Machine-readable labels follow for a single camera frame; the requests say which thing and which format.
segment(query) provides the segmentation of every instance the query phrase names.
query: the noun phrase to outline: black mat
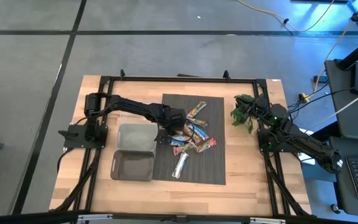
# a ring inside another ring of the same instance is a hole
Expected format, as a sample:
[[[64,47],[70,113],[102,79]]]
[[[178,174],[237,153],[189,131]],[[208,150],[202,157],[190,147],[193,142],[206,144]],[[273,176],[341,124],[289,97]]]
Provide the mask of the black mat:
[[[180,178],[172,177],[180,155],[173,155],[173,146],[157,143],[154,160],[153,179],[201,184],[226,184],[224,159],[224,102],[223,98],[207,96],[188,96],[164,94],[162,103],[172,108],[183,108],[189,113],[200,101],[207,105],[195,116],[196,119],[207,121],[205,129],[210,138],[217,142],[202,153],[187,150],[189,154]]]

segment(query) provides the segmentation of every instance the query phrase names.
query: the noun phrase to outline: concrete floor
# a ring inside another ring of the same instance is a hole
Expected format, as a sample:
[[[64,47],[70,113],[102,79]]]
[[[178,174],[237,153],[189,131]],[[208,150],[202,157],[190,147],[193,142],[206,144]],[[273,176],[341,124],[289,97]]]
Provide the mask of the concrete floor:
[[[0,30],[71,30],[80,2],[0,0]],[[327,7],[327,4],[290,0],[246,2],[286,15],[299,29],[312,25]],[[352,4],[358,9],[358,0]],[[311,31],[342,31],[351,14],[347,5],[334,5]],[[79,30],[276,31],[286,28],[272,16],[232,0],[92,0],[86,3]],[[358,26],[354,24],[350,30],[358,31]],[[76,36],[24,212],[48,210],[63,145],[57,131],[66,129],[71,120],[83,75],[118,75],[124,69],[127,75],[137,76],[185,73],[221,77],[224,70],[229,70],[231,77],[282,79],[290,105],[299,92],[312,91],[311,78],[318,74],[337,38],[331,35]],[[67,41],[68,35],[0,35],[0,141],[5,143],[0,151],[0,215],[9,213]],[[358,36],[345,36],[329,58],[343,58],[357,46]],[[295,123],[308,128],[333,112],[332,100],[327,97],[301,110]],[[332,183],[307,180],[306,186],[315,215],[358,222],[356,216],[330,211],[329,205],[335,203]]]

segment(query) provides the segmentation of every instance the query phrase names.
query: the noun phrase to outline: wooden table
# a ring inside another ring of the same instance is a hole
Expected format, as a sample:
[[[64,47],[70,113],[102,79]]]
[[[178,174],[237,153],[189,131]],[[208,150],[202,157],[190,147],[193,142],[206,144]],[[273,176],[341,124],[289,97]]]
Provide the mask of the wooden table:
[[[85,75],[78,95],[72,122],[84,116],[85,95],[97,92],[100,76]],[[285,102],[280,80],[267,80],[271,103]],[[259,153],[255,130],[231,125],[230,112],[234,96],[253,94],[246,83],[120,82],[115,81],[113,94],[143,103],[161,103],[162,94],[202,95],[224,98],[226,137],[226,185],[194,184],[152,180],[133,182],[112,180],[110,171],[116,150],[117,130],[122,123],[150,123],[145,118],[121,111],[108,115],[106,147],[102,150],[96,179],[92,212],[149,213],[187,215],[271,216],[269,189],[264,158]],[[61,163],[50,208],[59,206],[77,184],[84,149],[74,149]],[[304,210],[311,212],[299,160],[290,153],[280,154],[285,183]],[[84,187],[80,208],[85,206],[88,186]],[[276,186],[278,209],[282,213],[280,191]]]

